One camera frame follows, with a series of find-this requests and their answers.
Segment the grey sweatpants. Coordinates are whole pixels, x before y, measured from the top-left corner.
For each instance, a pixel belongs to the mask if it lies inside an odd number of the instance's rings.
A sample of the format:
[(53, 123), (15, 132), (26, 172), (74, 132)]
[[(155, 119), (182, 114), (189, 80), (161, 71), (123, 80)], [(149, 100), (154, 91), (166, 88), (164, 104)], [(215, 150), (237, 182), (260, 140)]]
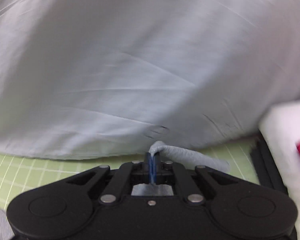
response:
[[(230, 171), (230, 165), (225, 160), (212, 158), (197, 151), (192, 151), (176, 146), (169, 146), (162, 141), (156, 141), (149, 148), (148, 152), (151, 154), (151, 157), (153, 157), (155, 153), (159, 152), (162, 160), (170, 160), (176, 163), (183, 164), (187, 169), (190, 170), (194, 170), (194, 168), (198, 165), (203, 165), (224, 173), (228, 173)], [(132, 195), (172, 196), (173, 190), (170, 185), (166, 184), (138, 184), (133, 187)]]

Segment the black folded garment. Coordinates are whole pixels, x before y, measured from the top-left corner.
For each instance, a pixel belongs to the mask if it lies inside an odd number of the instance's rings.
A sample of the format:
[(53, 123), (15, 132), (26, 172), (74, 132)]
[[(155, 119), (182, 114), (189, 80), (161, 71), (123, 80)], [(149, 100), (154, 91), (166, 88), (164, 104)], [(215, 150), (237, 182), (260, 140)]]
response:
[(250, 152), (250, 157), (260, 184), (288, 195), (288, 190), (264, 137), (257, 139)]

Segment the light grey carrot-print quilt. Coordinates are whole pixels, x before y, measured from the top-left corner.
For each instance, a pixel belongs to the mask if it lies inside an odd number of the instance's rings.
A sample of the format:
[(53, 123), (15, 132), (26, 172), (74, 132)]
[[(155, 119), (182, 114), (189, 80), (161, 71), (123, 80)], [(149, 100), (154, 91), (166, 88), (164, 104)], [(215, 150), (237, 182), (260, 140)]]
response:
[(300, 99), (300, 0), (0, 0), (0, 153), (203, 148)]

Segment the folded white garment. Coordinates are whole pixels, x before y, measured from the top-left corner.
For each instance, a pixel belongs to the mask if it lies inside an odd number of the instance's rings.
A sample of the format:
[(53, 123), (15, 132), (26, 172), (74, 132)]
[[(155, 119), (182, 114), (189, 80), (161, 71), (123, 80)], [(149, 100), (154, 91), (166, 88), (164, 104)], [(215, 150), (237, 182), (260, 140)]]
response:
[(271, 107), (259, 123), (283, 183), (298, 208), (295, 224), (300, 239), (300, 100)]

